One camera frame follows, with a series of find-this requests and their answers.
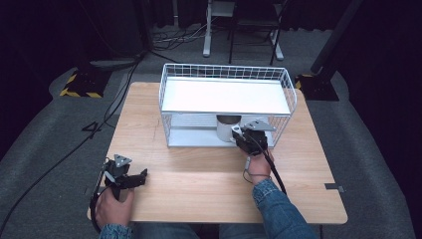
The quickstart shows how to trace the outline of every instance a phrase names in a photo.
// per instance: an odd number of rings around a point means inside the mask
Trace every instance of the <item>wire rack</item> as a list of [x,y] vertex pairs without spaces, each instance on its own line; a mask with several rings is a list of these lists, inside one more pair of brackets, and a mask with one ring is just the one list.
[[[258,113],[256,109],[247,111],[225,111],[223,115],[241,115],[241,124],[252,120],[262,120],[276,128],[275,131],[266,132],[269,147],[276,145],[282,132],[292,117],[297,104],[297,96],[289,73],[284,68],[263,68],[243,66],[218,66],[218,65],[188,65],[188,64],[166,64],[163,67],[161,85],[159,91],[159,106],[161,118],[166,134],[168,146],[235,146],[232,142],[223,142],[216,137],[216,116],[220,115],[220,108],[223,104],[207,104],[207,106],[195,110],[181,110],[166,108],[166,92],[172,91],[167,83],[174,81],[187,82],[218,82],[219,86],[225,83],[241,84],[253,83],[252,87],[270,85],[271,90],[279,89],[281,101],[287,106],[287,111],[280,113],[265,112]],[[191,89],[186,87],[183,94],[189,94]],[[269,108],[275,106],[274,101],[265,101],[266,93],[260,94],[260,101],[265,102]],[[194,105],[197,99],[186,102],[184,105]]]

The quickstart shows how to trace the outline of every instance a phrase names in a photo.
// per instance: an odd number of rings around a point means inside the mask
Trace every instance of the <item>wooden table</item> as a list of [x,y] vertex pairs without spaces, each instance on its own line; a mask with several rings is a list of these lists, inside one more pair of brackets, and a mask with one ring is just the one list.
[[[167,147],[158,89],[158,83],[130,86],[107,154],[131,158],[129,174],[148,168],[146,184],[135,189],[131,220],[261,222],[239,148]],[[272,153],[289,198],[308,223],[347,221],[338,191],[325,188],[334,180],[299,91],[297,110]]]

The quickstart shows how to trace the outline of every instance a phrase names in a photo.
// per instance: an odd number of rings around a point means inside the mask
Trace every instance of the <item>gray carpet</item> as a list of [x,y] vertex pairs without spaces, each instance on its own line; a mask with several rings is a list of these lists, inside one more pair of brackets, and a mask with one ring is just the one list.
[[[280,45],[285,59],[276,61],[274,66],[287,68],[291,78],[309,73],[329,34],[330,31],[282,33]],[[226,37],[224,31],[213,35],[210,58],[202,57],[202,39],[158,53],[180,63],[226,65]],[[232,65],[268,67],[270,54],[266,49],[246,57],[242,51],[246,50],[239,49]],[[132,80],[158,82],[162,66],[168,62],[148,54]],[[112,73],[102,99],[59,97],[73,70],[52,82],[50,92],[54,99],[28,124],[0,162],[1,221],[37,178],[90,134],[82,131],[83,127],[104,120],[128,72]],[[339,74],[332,83],[339,102],[307,102],[334,179],[345,189],[340,195],[348,221],[344,225],[324,225],[324,238],[415,238],[405,198],[349,103],[347,85]],[[117,120],[118,110],[109,124],[115,125]],[[2,238],[98,237],[87,218],[87,208],[112,134],[113,127],[104,125],[93,139],[48,173],[19,203]]]

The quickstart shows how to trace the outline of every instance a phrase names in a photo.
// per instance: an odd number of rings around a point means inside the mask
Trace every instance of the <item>chair leg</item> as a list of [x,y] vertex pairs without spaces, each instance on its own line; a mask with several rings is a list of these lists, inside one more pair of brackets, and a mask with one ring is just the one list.
[[232,55],[233,55],[233,45],[234,45],[234,41],[235,41],[235,31],[236,29],[231,29],[230,30],[230,56],[229,56],[229,64],[232,64]]
[[279,39],[280,39],[280,29],[277,30],[276,41],[273,44],[273,54],[271,55],[270,66],[273,66],[274,57],[276,56],[276,51],[277,51],[277,45],[279,44]]

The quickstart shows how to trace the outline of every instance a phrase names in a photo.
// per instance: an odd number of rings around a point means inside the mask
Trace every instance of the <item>sleeve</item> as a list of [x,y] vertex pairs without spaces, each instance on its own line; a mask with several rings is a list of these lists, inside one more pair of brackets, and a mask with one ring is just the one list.
[[130,239],[131,229],[118,224],[107,224],[100,233],[100,239]]
[[317,238],[298,208],[272,180],[258,183],[253,197],[268,238]]

